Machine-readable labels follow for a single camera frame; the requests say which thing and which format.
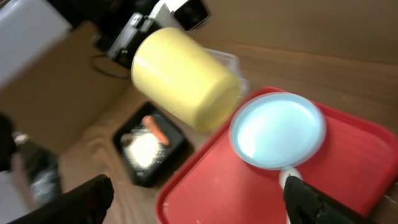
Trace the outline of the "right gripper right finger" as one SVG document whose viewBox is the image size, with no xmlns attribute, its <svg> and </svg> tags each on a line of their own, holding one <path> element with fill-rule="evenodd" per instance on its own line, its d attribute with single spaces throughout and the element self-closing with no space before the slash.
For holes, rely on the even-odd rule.
<svg viewBox="0 0 398 224">
<path fill-rule="evenodd" d="M 297 177 L 287 178 L 283 193 L 290 224 L 375 224 Z"/>
</svg>

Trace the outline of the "orange carrot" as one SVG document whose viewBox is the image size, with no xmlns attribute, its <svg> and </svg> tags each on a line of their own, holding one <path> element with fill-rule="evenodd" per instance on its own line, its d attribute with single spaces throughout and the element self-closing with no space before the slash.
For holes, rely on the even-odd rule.
<svg viewBox="0 0 398 224">
<path fill-rule="evenodd" d="M 152 115 L 147 115 L 142 118 L 141 123 L 145 126 L 157 139 L 160 143 L 165 146 L 170 144 L 170 140 L 164 134 L 160 126 L 158 125 L 155 117 Z"/>
</svg>

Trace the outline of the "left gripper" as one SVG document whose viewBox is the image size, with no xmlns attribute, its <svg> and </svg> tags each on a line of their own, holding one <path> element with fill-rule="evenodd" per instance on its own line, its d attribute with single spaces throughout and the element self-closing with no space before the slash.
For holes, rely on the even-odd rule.
<svg viewBox="0 0 398 224">
<path fill-rule="evenodd" d="M 209 10 L 202 0 L 160 0 L 147 15 L 132 14 L 107 51 L 107 57 L 130 68 L 139 46 L 155 31 L 167 27 L 190 31 L 208 17 Z"/>
</svg>

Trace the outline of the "white rice pile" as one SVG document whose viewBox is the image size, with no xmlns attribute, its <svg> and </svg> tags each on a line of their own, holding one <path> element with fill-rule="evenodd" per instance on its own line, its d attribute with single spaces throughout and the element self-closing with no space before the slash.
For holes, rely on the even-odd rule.
<svg viewBox="0 0 398 224">
<path fill-rule="evenodd" d="M 165 149 L 158 139 L 146 129 L 130 132 L 133 136 L 128 147 L 122 147 L 127 160 L 138 170 L 147 170 L 165 156 Z"/>
</svg>

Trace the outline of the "light blue plate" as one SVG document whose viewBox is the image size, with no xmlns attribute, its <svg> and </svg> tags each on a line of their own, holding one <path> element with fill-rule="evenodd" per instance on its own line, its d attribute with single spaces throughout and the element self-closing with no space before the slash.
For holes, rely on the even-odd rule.
<svg viewBox="0 0 398 224">
<path fill-rule="evenodd" d="M 244 162 L 281 170 L 306 162 L 320 150 L 326 119 L 318 106 L 302 96 L 266 93 L 237 110 L 228 137 Z"/>
</svg>

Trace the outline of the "brown food scrap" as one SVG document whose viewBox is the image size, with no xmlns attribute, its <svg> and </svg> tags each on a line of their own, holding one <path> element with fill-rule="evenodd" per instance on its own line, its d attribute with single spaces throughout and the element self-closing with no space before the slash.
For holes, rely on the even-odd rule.
<svg viewBox="0 0 398 224">
<path fill-rule="evenodd" d="M 132 143 L 132 140 L 133 140 L 132 134 L 125 133 L 120 137 L 119 142 L 120 142 L 121 147 L 128 147 Z"/>
</svg>

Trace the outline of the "yellow plastic cup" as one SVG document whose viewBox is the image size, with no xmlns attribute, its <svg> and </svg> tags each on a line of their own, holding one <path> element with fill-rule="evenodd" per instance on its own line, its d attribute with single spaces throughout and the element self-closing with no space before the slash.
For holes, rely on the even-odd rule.
<svg viewBox="0 0 398 224">
<path fill-rule="evenodd" d="M 178 28 L 155 31 L 139 46 L 134 86 L 201 132 L 221 125 L 239 101 L 238 77 Z"/>
</svg>

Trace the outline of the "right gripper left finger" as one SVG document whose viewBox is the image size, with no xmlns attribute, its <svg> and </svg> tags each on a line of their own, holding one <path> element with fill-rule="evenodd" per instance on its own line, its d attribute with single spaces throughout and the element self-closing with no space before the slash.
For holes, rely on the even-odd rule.
<svg viewBox="0 0 398 224">
<path fill-rule="evenodd" d="M 9 224 L 102 224 L 113 199 L 111 179 L 100 174 Z"/>
</svg>

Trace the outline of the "white plastic spoon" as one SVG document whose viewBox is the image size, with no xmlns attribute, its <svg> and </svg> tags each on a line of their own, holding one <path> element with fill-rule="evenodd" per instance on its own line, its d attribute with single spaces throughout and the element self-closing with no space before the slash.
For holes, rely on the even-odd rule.
<svg viewBox="0 0 398 224">
<path fill-rule="evenodd" d="M 279 173 L 279 185 L 281 186 L 282 190 L 284 190 L 287 178 L 290 176 L 297 177 L 300 180 L 303 179 L 301 173 L 296 168 L 290 167 L 281 170 Z"/>
</svg>

